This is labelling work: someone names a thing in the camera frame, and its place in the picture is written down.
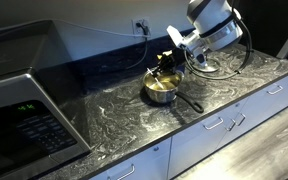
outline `metal handle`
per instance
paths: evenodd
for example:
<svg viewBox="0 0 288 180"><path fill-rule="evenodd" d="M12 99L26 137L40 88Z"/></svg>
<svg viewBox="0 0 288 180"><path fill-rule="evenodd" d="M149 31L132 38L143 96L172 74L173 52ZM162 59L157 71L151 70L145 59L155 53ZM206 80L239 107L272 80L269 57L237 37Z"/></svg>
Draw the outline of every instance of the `metal handle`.
<svg viewBox="0 0 288 180"><path fill-rule="evenodd" d="M274 94L276 94L276 93L278 93L278 92L280 92L280 91L283 90L283 87L282 87L282 86L278 85L277 87L279 88L278 90L276 90L276 91L274 91L274 92L267 91L267 93L269 93L270 95L274 95Z"/></svg>
<svg viewBox="0 0 288 180"><path fill-rule="evenodd" d="M232 129L234 128L234 126L235 126L235 124L236 124L236 122L235 122L234 119L231 119L231 121L233 122L233 124L231 125L231 127L225 128L227 131L232 131Z"/></svg>
<svg viewBox="0 0 288 180"><path fill-rule="evenodd" d="M243 119L241 120L240 123L237 124L237 126L240 126L243 123L243 121L246 119L245 114L243 114L243 113L240 113L240 114L243 116Z"/></svg>
<svg viewBox="0 0 288 180"><path fill-rule="evenodd" d="M132 166L132 170L131 170L130 172L128 172L128 173L126 173L125 175L117 178L116 180L122 180L122 179L126 178L127 176L133 174L134 171L135 171L135 166L134 166L134 164L132 164L131 166Z"/></svg>
<svg viewBox="0 0 288 180"><path fill-rule="evenodd" d="M215 128L216 126L222 124L222 123L224 122L224 120L223 120L221 117L219 117L219 119L220 119L221 121L218 122L218 123L216 123L216 124L214 124L214 125L211 126L211 127L207 127L207 126L205 126L205 125L203 124L204 128L207 129L207 130L211 130L211 129Z"/></svg>

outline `kitchen counter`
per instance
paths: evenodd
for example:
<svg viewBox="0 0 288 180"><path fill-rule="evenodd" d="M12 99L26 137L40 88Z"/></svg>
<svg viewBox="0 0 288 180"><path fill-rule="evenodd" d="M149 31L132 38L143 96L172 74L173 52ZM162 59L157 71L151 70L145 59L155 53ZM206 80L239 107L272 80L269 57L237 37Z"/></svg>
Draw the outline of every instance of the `kitchen counter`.
<svg viewBox="0 0 288 180"><path fill-rule="evenodd" d="M221 63L214 75L237 68L244 54L241 46L211 53L208 58ZM88 179L288 75L288 60L259 52L253 58L241 74L226 80L208 80L185 70L179 90L204 107L202 114L180 98L157 104L147 97L142 77L146 67L155 65L152 58L124 71L82 73L82 95L61 109L73 114L69 119L91 152L41 179Z"/></svg>

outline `wall outlet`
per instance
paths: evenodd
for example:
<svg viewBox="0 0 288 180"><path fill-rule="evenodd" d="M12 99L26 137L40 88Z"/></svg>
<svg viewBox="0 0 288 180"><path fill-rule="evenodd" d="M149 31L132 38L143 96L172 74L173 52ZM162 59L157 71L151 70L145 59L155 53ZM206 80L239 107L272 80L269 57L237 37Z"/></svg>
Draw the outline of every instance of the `wall outlet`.
<svg viewBox="0 0 288 180"><path fill-rule="evenodd" d="M151 26L150 26L150 22L149 22L149 18L148 17L144 17L144 18L137 18L137 19L132 19L132 28L133 28L133 34L134 35L144 35L144 31L141 27L138 27L136 24L140 23L142 24L144 27L148 27L149 30L149 34L151 31Z"/></svg>

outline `metal pot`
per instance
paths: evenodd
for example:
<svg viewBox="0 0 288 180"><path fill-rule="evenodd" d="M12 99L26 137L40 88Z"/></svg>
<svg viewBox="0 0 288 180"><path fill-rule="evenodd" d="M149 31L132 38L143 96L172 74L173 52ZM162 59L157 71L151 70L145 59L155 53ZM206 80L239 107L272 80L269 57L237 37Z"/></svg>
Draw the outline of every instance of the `metal pot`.
<svg viewBox="0 0 288 180"><path fill-rule="evenodd" d="M150 73L146 73L143 83L151 100L157 103L169 103L178 96L185 100L196 112L203 113L204 109L199 103L178 91L178 86L183 78L184 74L181 71L177 71L175 74L172 72L162 73L156 79Z"/></svg>

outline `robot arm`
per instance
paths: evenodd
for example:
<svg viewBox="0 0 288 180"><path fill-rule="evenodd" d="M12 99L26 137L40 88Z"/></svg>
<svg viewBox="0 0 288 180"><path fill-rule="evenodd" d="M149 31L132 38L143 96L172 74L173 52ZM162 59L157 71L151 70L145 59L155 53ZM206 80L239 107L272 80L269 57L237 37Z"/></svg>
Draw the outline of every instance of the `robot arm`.
<svg viewBox="0 0 288 180"><path fill-rule="evenodd" d="M206 50L217 51L241 38L243 32L234 21L234 14L226 0L191 0L187 18L196 28L188 36L182 37L179 31L169 26L168 34L176 47L184 49L205 66L203 56Z"/></svg>

